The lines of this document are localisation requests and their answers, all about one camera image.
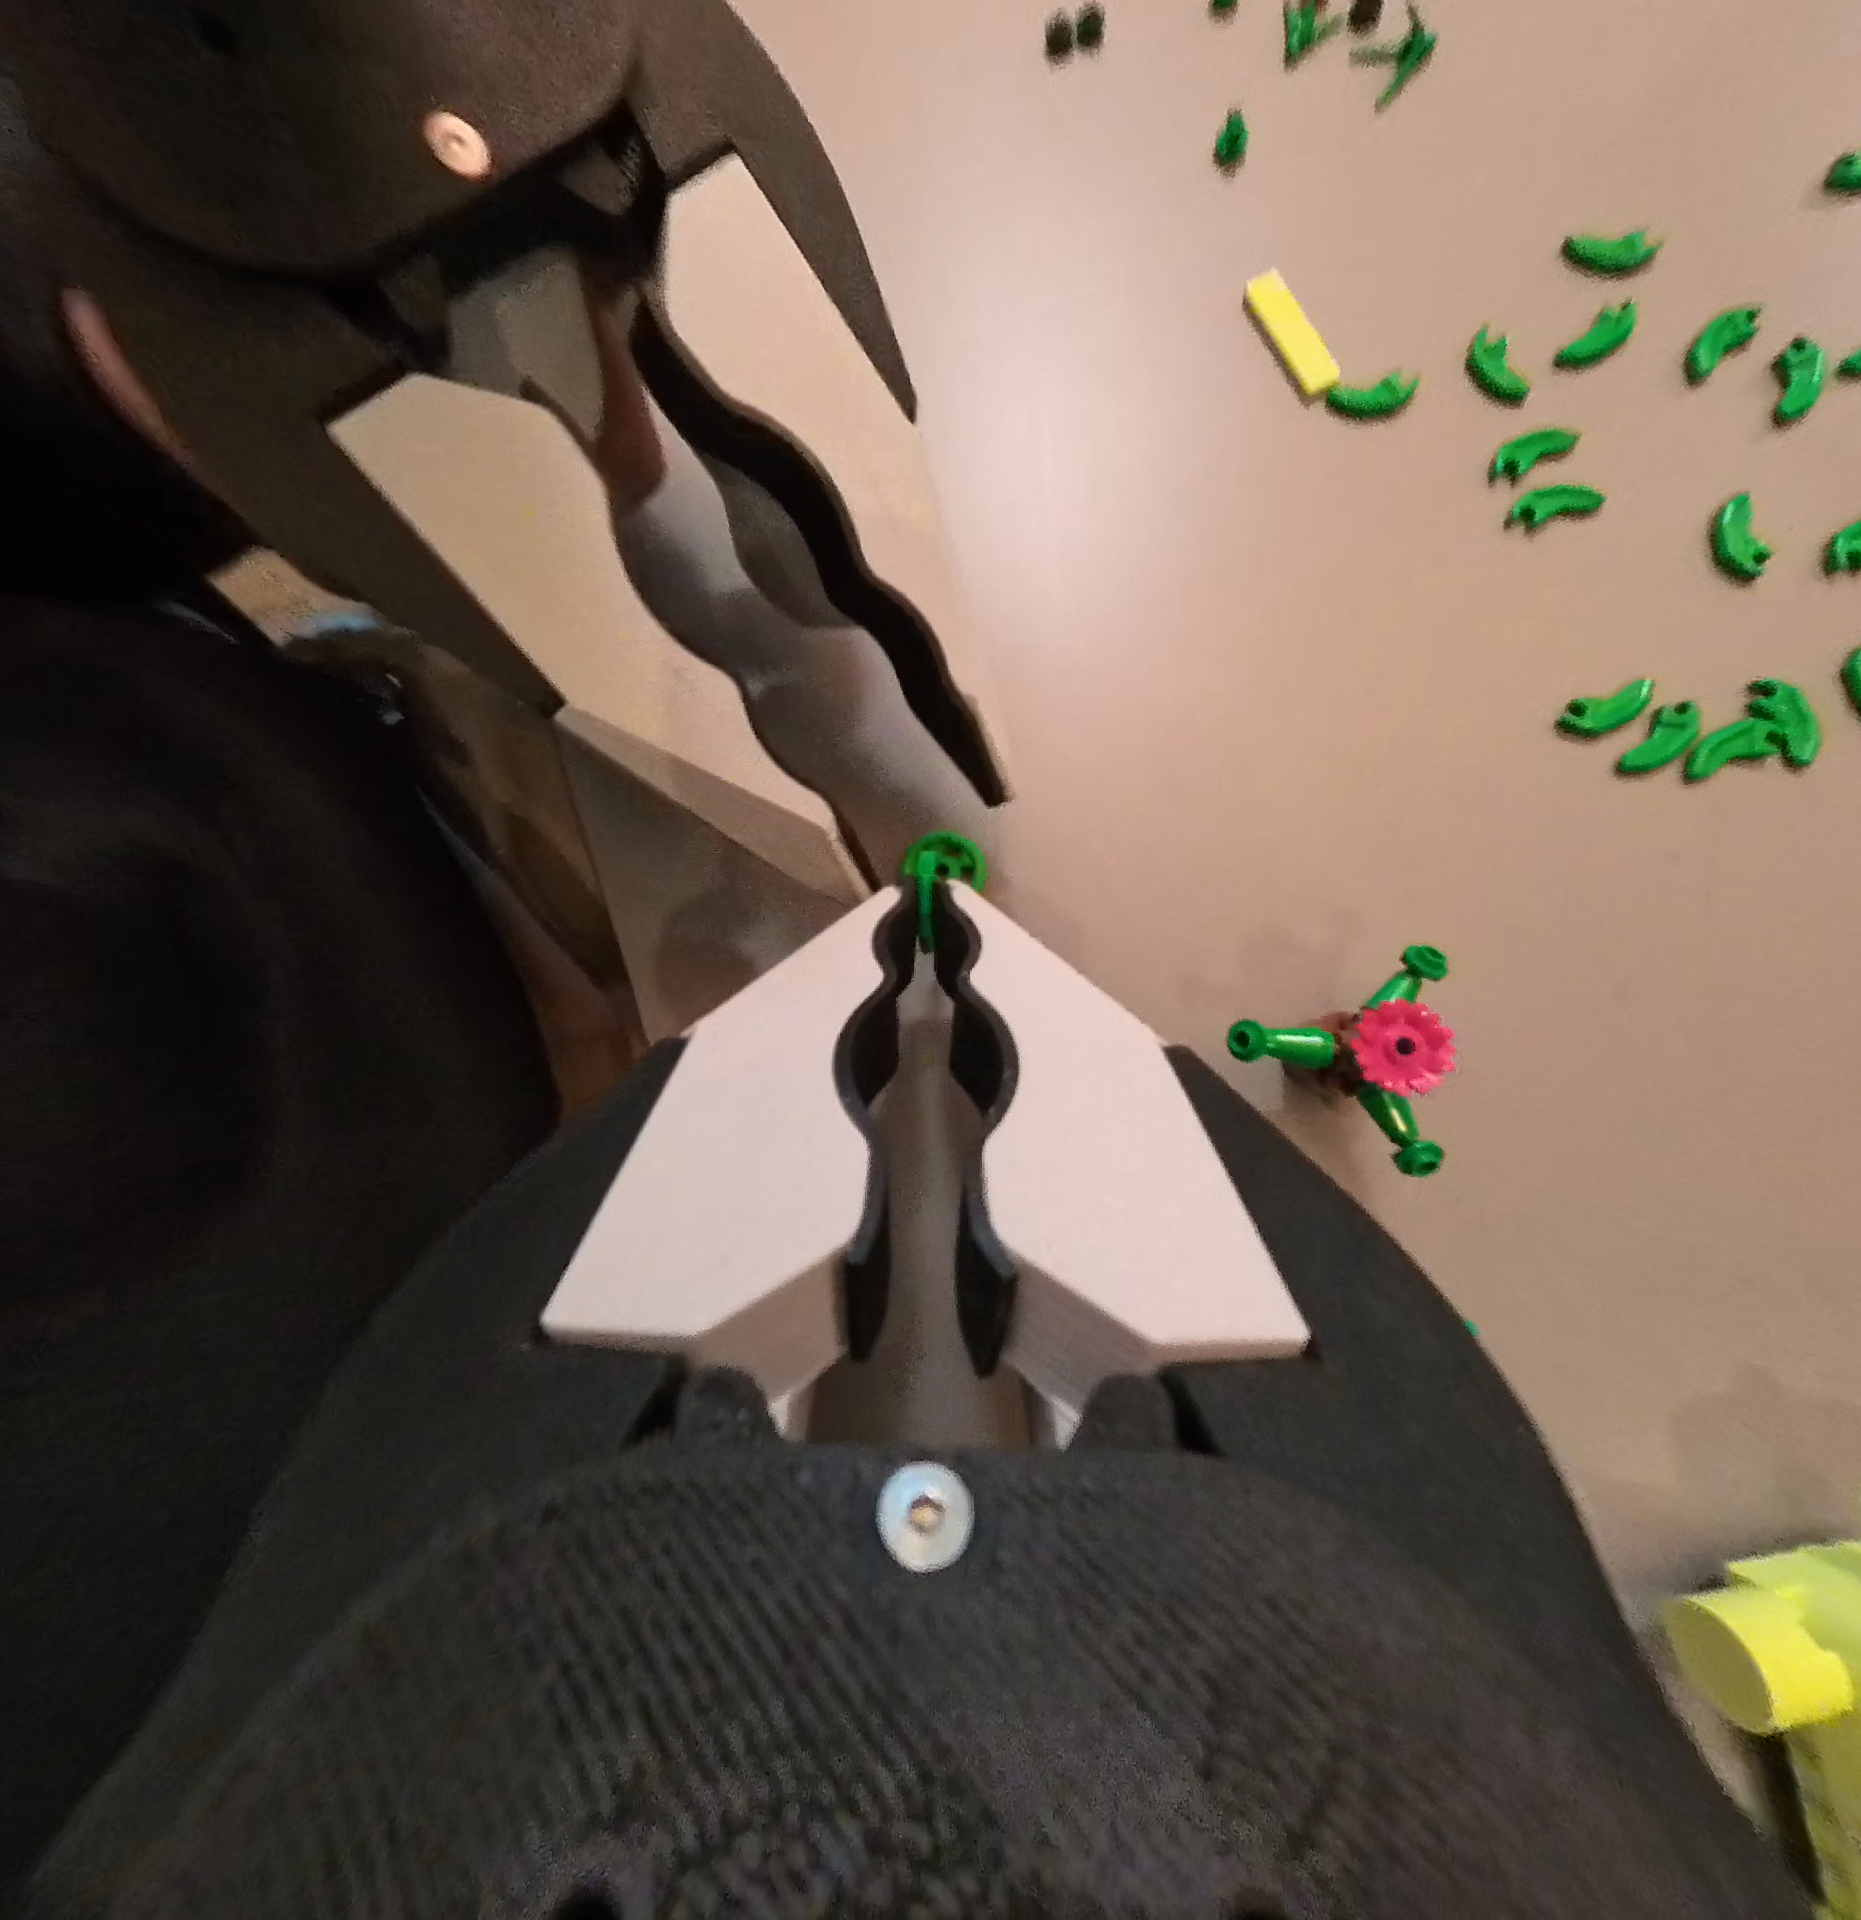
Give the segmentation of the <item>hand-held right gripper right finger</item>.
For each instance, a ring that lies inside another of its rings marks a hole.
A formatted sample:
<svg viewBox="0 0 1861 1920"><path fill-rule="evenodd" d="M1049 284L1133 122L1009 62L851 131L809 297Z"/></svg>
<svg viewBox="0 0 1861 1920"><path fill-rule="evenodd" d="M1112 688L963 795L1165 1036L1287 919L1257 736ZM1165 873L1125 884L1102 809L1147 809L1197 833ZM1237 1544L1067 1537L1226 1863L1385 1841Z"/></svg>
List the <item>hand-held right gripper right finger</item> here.
<svg viewBox="0 0 1861 1920"><path fill-rule="evenodd" d="M1064 1449L1111 1378L1295 1358L1310 1331L1167 1045L970 888L935 889L951 1073L982 1120L957 1324Z"/></svg>

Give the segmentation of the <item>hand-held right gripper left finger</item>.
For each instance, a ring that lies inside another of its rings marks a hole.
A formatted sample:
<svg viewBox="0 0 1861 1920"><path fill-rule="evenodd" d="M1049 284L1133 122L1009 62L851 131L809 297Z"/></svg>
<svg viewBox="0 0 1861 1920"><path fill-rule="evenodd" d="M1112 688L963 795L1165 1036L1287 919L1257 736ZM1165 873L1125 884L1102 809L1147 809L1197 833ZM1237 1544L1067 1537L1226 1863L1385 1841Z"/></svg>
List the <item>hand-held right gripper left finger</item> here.
<svg viewBox="0 0 1861 1920"><path fill-rule="evenodd" d="M539 1330L571 1347L735 1370L782 1433L851 1351L851 1275L886 1199L854 1025L894 1016L913 908L897 884L692 1023Z"/></svg>

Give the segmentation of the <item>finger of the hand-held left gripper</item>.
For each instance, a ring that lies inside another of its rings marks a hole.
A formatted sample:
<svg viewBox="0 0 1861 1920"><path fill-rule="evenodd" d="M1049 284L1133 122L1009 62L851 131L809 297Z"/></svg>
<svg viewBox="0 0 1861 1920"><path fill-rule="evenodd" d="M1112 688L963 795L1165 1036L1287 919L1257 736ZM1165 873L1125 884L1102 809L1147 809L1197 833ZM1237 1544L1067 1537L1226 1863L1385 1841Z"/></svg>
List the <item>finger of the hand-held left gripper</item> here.
<svg viewBox="0 0 1861 1920"><path fill-rule="evenodd" d="M447 313L447 375L407 375L332 427L333 443L556 687L561 748L610 765L822 899L872 892L851 829L755 732L740 639L715 642L719 589L747 585L782 637L842 625L792 515L663 427L665 506L636 557L665 565L679 637L630 577L593 432L606 420L587 292L539 250Z"/></svg>
<svg viewBox="0 0 1861 1920"><path fill-rule="evenodd" d="M713 466L755 589L854 629L986 807L1014 795L990 661L913 398L896 396L743 157L669 192L635 358Z"/></svg>

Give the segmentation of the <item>person's left hand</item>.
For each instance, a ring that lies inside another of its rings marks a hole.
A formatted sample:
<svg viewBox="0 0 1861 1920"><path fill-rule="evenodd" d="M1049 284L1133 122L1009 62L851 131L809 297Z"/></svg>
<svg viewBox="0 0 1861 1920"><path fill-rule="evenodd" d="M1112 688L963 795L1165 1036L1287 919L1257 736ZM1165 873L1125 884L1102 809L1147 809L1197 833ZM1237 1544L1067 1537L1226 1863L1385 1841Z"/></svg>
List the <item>person's left hand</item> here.
<svg viewBox="0 0 1861 1920"><path fill-rule="evenodd" d="M57 309L85 378L114 406L130 407L144 395L107 328L102 307L76 287L57 289Z"/></svg>

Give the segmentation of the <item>person's left leg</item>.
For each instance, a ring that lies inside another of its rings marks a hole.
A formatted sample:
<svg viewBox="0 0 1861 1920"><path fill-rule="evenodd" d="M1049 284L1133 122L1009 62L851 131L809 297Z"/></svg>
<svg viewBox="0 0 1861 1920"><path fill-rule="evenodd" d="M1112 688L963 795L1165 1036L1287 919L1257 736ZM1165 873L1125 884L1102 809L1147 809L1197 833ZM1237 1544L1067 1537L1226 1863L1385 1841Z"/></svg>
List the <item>person's left leg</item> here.
<svg viewBox="0 0 1861 1920"><path fill-rule="evenodd" d="M400 756L477 884L528 995L561 1109L648 1049L551 719L414 637L373 646Z"/></svg>

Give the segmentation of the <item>toy cactus with pink flower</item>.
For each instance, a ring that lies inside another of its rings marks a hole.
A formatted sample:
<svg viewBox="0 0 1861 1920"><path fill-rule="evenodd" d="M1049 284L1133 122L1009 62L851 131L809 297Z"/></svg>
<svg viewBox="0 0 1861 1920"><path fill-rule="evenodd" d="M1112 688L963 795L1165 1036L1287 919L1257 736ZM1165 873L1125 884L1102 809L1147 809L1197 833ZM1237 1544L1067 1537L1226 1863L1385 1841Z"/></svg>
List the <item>toy cactus with pink flower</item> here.
<svg viewBox="0 0 1861 1920"><path fill-rule="evenodd" d="M1424 1180L1442 1168L1445 1150L1423 1132L1414 1105L1453 1073L1455 1043L1423 991L1447 973L1442 950L1411 943L1355 1009L1292 1027L1237 1021L1228 1054L1243 1065L1274 1063L1296 1084L1354 1102L1389 1143L1398 1174Z"/></svg>

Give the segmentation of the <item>yellow flat toy brick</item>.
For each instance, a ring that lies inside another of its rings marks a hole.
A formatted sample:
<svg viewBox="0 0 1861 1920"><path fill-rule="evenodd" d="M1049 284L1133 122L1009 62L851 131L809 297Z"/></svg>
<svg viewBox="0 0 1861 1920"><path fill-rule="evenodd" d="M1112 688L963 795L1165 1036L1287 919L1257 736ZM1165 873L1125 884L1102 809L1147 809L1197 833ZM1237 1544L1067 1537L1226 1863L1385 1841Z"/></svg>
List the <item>yellow flat toy brick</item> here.
<svg viewBox="0 0 1861 1920"><path fill-rule="evenodd" d="M1316 402L1339 386L1339 358L1281 272L1247 280L1243 305L1301 400Z"/></svg>

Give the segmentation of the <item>green three-pronged toy stem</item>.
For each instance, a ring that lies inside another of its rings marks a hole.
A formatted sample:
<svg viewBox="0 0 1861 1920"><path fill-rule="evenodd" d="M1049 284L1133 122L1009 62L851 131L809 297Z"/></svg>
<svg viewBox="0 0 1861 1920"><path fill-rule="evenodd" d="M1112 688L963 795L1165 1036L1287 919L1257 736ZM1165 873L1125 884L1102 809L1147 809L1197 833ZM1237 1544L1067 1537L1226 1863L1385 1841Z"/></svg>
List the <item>green three-pronged toy stem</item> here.
<svg viewBox="0 0 1861 1920"><path fill-rule="evenodd" d="M1355 9L1349 12L1349 33L1359 41L1359 45L1349 52L1349 65L1361 68L1374 68L1380 80L1374 94L1374 114L1389 111L1402 94L1414 84L1423 70L1433 61L1441 36L1424 18L1424 9L1417 2L1402 2L1400 18L1396 22L1394 38L1385 41L1380 36L1380 14L1377 21L1355 32Z"/></svg>

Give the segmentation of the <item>scatter of green toy leaves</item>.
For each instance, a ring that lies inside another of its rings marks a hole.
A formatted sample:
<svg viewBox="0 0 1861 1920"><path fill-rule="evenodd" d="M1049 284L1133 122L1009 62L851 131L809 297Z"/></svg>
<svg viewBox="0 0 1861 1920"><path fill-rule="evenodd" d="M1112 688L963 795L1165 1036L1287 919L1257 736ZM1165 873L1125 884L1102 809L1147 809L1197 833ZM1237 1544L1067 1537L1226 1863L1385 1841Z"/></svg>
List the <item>scatter of green toy leaves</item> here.
<svg viewBox="0 0 1861 1920"><path fill-rule="evenodd" d="M1861 197L1861 149L1837 155L1820 181L1837 200ZM1628 280L1643 272L1661 252L1661 242L1646 229L1620 234L1572 233L1561 240L1559 254L1577 272L1597 280ZM1714 313L1685 344L1684 386L1703 388L1760 335L1760 303L1739 303ZM1599 307L1591 324L1550 354L1554 372L1588 372L1615 358L1638 333L1638 301ZM1861 383L1861 346L1831 360L1830 353L1807 335L1789 337L1768 362L1776 388L1768 420L1793 427L1809 416L1831 380ZM1495 406L1517 407L1530 392L1530 380L1509 362L1507 337L1483 326L1465 350L1465 375L1481 396ZM1334 376L1321 388L1321 406L1334 419L1396 419L1421 389L1421 376L1389 372L1368 388L1351 388ZM1547 464L1571 459L1580 433L1568 427L1530 427L1493 450L1486 480L1517 490L1504 515L1504 527L1540 534L1558 520L1594 515L1608 494L1581 483L1544 483L1529 487L1529 476ZM1731 585L1757 585L1775 559L1775 546L1760 538L1749 491L1727 496L1707 520L1711 565ZM1837 527L1820 548L1825 577L1861 573L1861 515ZM1861 719L1861 643L1841 661L1839 683ZM1642 721L1638 743L1620 752L1613 772L1620 778L1642 778L1676 763L1685 783L1702 783L1733 763L1780 761L1795 769L1814 763L1823 748L1820 719L1805 691L1796 683L1763 678L1744 691L1739 714L1711 732L1693 701L1658 704L1654 679L1631 679L1602 695L1568 700L1554 731L1576 740L1603 740Z"/></svg>

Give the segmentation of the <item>lime green toy figure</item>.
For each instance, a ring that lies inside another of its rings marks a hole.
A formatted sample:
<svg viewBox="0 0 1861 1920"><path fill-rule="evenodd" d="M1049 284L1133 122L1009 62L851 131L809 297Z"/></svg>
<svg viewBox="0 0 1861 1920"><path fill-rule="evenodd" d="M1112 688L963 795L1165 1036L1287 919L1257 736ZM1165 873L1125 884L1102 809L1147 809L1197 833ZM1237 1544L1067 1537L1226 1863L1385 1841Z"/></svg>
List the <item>lime green toy figure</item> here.
<svg viewBox="0 0 1861 1920"><path fill-rule="evenodd" d="M1664 1606L1664 1638L1721 1718L1780 1741L1817 1908L1861 1917L1861 1537L1725 1565Z"/></svg>

